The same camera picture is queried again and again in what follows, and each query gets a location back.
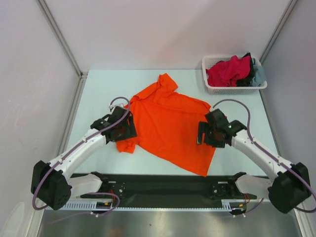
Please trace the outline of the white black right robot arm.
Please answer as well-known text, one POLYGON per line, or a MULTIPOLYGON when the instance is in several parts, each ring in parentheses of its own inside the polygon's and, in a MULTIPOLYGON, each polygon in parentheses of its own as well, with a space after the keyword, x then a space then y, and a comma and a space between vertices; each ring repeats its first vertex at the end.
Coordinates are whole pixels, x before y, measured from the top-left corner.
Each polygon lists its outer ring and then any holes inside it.
POLYGON ((232 177, 228 193, 239 198, 244 193, 268 199, 281 213, 297 209, 298 205, 315 192, 310 186, 309 172, 302 163, 293 164, 274 154, 256 141, 248 125, 238 120, 228 122, 221 110, 205 115, 206 121, 198 124, 197 144, 216 148, 229 145, 242 152, 266 174, 259 178, 240 172, 232 177))

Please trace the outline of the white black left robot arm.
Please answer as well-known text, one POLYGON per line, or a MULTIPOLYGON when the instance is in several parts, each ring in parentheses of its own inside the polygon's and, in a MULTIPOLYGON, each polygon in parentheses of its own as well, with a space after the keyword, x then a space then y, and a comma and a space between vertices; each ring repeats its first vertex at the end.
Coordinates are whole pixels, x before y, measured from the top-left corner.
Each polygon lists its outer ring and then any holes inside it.
POLYGON ((34 209, 39 199, 53 210, 61 209, 70 199, 96 194, 108 194, 109 179, 91 172, 80 177, 72 175, 92 154, 110 142, 123 141, 137 136, 133 114, 126 108, 115 106, 110 114, 95 120, 86 134, 73 147, 49 162, 40 160, 34 165, 31 193, 34 209))

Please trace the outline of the orange t-shirt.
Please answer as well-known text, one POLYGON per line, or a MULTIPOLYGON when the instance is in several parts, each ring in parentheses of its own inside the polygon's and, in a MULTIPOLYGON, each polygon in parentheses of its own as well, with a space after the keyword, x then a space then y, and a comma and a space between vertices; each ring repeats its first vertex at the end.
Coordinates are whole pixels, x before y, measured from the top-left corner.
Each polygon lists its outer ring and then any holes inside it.
POLYGON ((133 153, 136 146, 184 170, 207 176, 215 148, 197 144, 198 124, 206 121, 211 106, 176 92, 168 75, 159 75, 130 100, 137 136, 116 143, 119 152, 133 153))

